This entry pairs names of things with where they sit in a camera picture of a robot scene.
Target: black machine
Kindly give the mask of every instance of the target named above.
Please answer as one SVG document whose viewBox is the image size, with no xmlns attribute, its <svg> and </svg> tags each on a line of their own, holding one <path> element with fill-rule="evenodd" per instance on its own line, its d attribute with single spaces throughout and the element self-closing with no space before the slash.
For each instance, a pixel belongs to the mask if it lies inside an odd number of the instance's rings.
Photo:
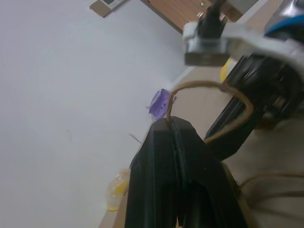
<svg viewBox="0 0 304 228">
<path fill-rule="evenodd" d="M 219 49 L 219 39 L 228 37 L 226 22 L 220 19 L 224 1 L 213 2 L 195 28 L 201 46 L 198 48 L 193 40 L 187 45 L 188 64 L 215 66 L 216 60 L 225 63 L 229 57 Z M 288 7 L 297 11 L 287 15 Z M 282 43 L 292 40 L 303 48 L 304 1 L 284 1 L 270 20 L 266 36 Z M 202 58 L 206 53 L 207 62 Z M 304 72 L 299 70 L 301 66 L 293 65 L 294 57 L 285 61 L 283 55 L 253 51 L 240 58 L 224 83 L 245 94 L 254 111 L 245 123 L 212 143 L 206 145 L 189 122 L 177 117 L 170 123 L 160 119 L 151 126 L 131 164 L 125 228 L 173 228 L 177 219 L 183 228 L 248 227 L 221 161 L 235 154 L 255 128 L 274 127 L 299 110 L 304 97 Z M 206 139 L 236 120 L 244 108 L 233 97 Z"/>
</svg>

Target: beige floor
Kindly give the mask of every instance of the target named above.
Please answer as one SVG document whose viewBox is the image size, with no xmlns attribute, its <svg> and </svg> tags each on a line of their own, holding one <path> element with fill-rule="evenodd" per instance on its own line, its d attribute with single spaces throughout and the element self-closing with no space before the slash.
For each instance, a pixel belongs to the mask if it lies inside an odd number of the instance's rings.
<svg viewBox="0 0 304 228">
<path fill-rule="evenodd" d="M 263 31 L 263 21 L 276 10 L 277 2 L 270 0 L 248 24 Z M 218 80 L 219 69 L 196 68 L 183 81 Z M 229 95 L 216 90 L 189 89 L 180 91 L 172 115 L 188 120 L 201 138 L 230 100 Z M 240 150 L 225 160 L 234 178 L 241 183 L 255 174 L 269 171 L 304 173 L 304 122 L 289 121 L 271 132 L 252 132 Z M 300 198 L 261 197 L 281 192 L 297 191 Z M 304 180 L 265 178 L 249 184 L 245 194 L 260 227 L 304 227 Z"/>
</svg>

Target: cable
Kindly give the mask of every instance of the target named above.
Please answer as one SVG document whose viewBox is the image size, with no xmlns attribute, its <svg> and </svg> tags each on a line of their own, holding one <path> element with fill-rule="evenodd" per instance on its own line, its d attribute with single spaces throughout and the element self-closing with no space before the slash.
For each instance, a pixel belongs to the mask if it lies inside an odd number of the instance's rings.
<svg viewBox="0 0 304 228">
<path fill-rule="evenodd" d="M 211 143 L 212 141 L 222 137 L 223 135 L 235 130 L 238 128 L 242 123 L 244 123 L 252 114 L 253 112 L 253 105 L 249 101 L 249 99 L 236 90 L 235 88 L 232 88 L 226 84 L 221 84 L 218 82 L 213 81 L 191 81 L 191 82 L 185 82 L 180 85 L 178 85 L 169 95 L 168 104 L 167 104 L 167 113 L 166 113 L 166 120 L 167 122 L 171 122 L 171 111 L 172 111 L 172 104 L 173 104 L 173 98 L 174 96 L 182 89 L 188 89 L 188 88 L 197 88 L 197 87 L 207 87 L 207 88 L 218 88 L 221 92 L 231 94 L 238 99 L 240 99 L 245 105 L 246 109 L 244 112 L 244 115 L 242 118 L 237 119 L 236 121 L 229 124 L 227 129 L 222 129 L 212 137 L 205 140 L 205 144 Z"/>
</svg>

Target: black plastic part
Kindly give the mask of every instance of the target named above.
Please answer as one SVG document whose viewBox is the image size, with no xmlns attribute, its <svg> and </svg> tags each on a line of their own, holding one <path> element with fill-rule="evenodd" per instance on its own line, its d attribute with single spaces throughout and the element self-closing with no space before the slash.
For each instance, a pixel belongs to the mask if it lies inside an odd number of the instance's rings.
<svg viewBox="0 0 304 228">
<path fill-rule="evenodd" d="M 220 129 L 223 129 L 228 123 L 234 121 L 244 111 L 245 105 L 236 97 L 231 98 L 228 105 L 218 116 L 217 121 L 209 128 L 205 138 L 210 138 L 215 135 Z"/>
<path fill-rule="evenodd" d="M 172 228 L 177 217 L 177 177 L 165 119 L 152 124 L 131 167 L 125 228 Z"/>
<path fill-rule="evenodd" d="M 208 145 L 220 160 L 238 151 L 264 113 L 271 114 L 272 121 L 279 122 L 289 118 L 303 100 L 303 82 L 299 74 L 278 60 L 260 55 L 242 57 L 225 83 L 244 93 L 254 105 L 254 112 L 238 129 Z M 277 100 L 282 101 L 279 106 L 276 105 Z M 205 138 L 210 138 L 240 117 L 244 109 L 241 101 L 232 98 Z"/>
<path fill-rule="evenodd" d="M 186 202 L 183 228 L 246 228 L 225 171 L 218 159 L 196 133 L 193 126 L 174 117 L 175 145 L 183 158 L 187 188 L 182 194 Z"/>
<path fill-rule="evenodd" d="M 198 36 L 217 39 L 222 35 L 226 22 L 220 20 L 220 9 L 226 0 L 213 0 L 206 16 L 198 24 Z"/>
<path fill-rule="evenodd" d="M 247 228 L 218 159 L 192 125 L 156 121 L 131 166 L 125 228 Z"/>
</svg>

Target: yellow object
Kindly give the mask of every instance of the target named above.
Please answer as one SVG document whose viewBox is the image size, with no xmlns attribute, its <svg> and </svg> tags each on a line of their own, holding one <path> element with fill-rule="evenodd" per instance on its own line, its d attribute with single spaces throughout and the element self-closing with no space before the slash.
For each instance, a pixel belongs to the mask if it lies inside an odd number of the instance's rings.
<svg viewBox="0 0 304 228">
<path fill-rule="evenodd" d="M 121 169 L 120 173 L 109 183 L 106 191 L 107 210 L 117 211 L 122 197 L 128 191 L 130 169 Z"/>
<path fill-rule="evenodd" d="M 234 66 L 237 64 L 236 61 L 234 61 L 233 59 L 228 59 L 227 63 L 221 68 L 220 70 L 220 80 L 222 82 L 225 81 L 225 79 L 227 78 L 228 74 L 232 71 L 232 69 L 234 68 Z"/>
</svg>

